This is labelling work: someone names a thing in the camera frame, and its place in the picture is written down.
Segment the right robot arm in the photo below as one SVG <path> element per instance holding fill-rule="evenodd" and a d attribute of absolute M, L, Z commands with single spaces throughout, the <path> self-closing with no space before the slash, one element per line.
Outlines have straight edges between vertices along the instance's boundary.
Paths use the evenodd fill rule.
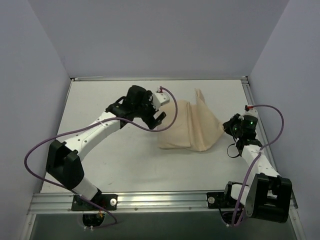
<path fill-rule="evenodd" d="M 282 177 L 271 165 L 257 139 L 258 118 L 253 113 L 235 114 L 223 124 L 226 134 L 232 136 L 239 156 L 248 164 L 245 187 L 234 184 L 222 193 L 223 203 L 234 206 L 240 201 L 248 218 L 276 223 L 288 220 L 292 182 Z"/>

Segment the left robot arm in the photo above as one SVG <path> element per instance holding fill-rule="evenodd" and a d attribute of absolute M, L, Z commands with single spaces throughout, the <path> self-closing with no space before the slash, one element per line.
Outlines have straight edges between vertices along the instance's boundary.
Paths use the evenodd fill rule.
<path fill-rule="evenodd" d="M 49 145 L 46 172 L 67 190 L 83 197 L 83 204 L 95 210 L 101 203 L 101 191 L 86 177 L 82 161 L 86 155 L 112 133 L 122 129 L 128 121 L 140 118 L 150 130 L 159 126 L 166 114 L 155 114 L 169 103 L 170 97 L 158 90 L 151 92 L 133 85 L 125 96 L 110 104 L 90 125 L 90 128 L 64 141 L 54 140 Z"/>

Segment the beige surgical wrap cloth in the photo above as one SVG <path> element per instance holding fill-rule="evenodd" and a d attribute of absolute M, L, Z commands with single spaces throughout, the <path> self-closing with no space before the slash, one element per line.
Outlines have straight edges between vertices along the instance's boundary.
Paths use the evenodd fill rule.
<path fill-rule="evenodd" d="M 206 105 L 204 95 L 200 89 L 195 89 L 196 104 L 187 100 L 177 101 L 177 117 L 175 104 L 170 102 L 161 111 L 166 113 L 158 129 L 172 126 L 157 134 L 157 146 L 160 149 L 186 149 L 204 152 L 210 149 L 224 134 L 222 122 Z"/>

